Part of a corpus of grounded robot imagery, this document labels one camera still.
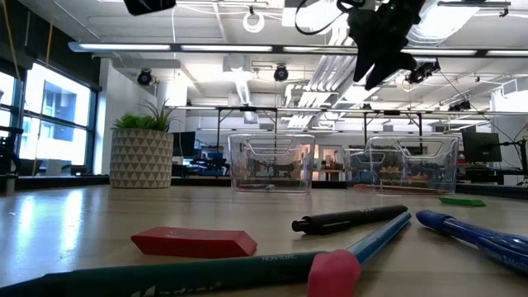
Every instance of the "green plant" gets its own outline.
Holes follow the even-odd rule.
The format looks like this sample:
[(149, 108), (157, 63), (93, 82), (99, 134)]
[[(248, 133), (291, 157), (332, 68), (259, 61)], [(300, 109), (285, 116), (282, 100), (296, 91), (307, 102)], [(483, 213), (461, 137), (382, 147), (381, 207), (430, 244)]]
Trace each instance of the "green plant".
[(120, 119), (115, 120), (113, 129), (148, 129), (157, 131), (167, 131), (168, 126), (174, 117), (170, 115), (174, 111), (174, 108), (165, 108), (167, 103), (166, 99), (163, 102), (161, 108), (157, 108), (153, 103), (146, 101), (141, 106), (148, 108), (153, 114), (152, 115), (131, 115), (125, 114)]

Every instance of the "red eraser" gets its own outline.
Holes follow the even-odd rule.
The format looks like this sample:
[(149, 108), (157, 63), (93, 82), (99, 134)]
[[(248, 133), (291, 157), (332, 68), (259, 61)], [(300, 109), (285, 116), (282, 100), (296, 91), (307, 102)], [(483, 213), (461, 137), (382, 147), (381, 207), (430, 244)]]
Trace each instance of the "red eraser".
[(345, 250), (315, 256), (308, 276), (308, 297), (351, 297), (361, 265)]
[(147, 255), (213, 259), (247, 257), (257, 250), (257, 243), (244, 231), (156, 227), (131, 239)]

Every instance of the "blue pen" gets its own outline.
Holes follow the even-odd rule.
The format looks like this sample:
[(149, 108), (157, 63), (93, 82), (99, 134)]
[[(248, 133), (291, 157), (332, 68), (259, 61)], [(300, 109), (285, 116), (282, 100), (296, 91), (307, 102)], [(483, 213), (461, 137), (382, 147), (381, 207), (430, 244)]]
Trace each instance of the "blue pen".
[(528, 274), (528, 238), (467, 224), (448, 214), (430, 210), (418, 211), (416, 217), (424, 226), (472, 243), (493, 260), (514, 271)]

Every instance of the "red block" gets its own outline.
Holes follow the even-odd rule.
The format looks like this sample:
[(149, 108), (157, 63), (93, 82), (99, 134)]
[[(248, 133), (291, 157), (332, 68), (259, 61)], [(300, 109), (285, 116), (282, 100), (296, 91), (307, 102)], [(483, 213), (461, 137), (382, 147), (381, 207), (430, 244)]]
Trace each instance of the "red block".
[(247, 257), (257, 250), (257, 243), (244, 231), (156, 227), (131, 239), (147, 255), (214, 259)]

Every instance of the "wooden table surface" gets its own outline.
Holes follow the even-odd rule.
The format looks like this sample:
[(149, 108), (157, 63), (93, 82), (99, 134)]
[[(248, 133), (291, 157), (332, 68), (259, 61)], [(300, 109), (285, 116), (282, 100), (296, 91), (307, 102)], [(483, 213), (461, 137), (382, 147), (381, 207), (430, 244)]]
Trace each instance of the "wooden table surface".
[[(528, 202), (478, 197), (488, 206), (441, 205), (433, 196), (377, 196), (370, 191), (313, 190), (309, 195), (233, 193), (228, 187), (120, 190), (108, 186), (16, 193), (0, 197), (0, 286), (78, 268), (194, 261), (145, 256), (130, 235), (155, 226), (242, 229), (257, 254), (345, 248), (383, 223), (326, 237), (290, 230), (306, 214), (404, 204), (414, 215), (434, 210), (528, 236)], [(303, 296), (305, 284), (214, 296)], [(527, 296), (528, 280), (475, 247), (423, 228), (416, 219), (365, 267), (356, 296)]]

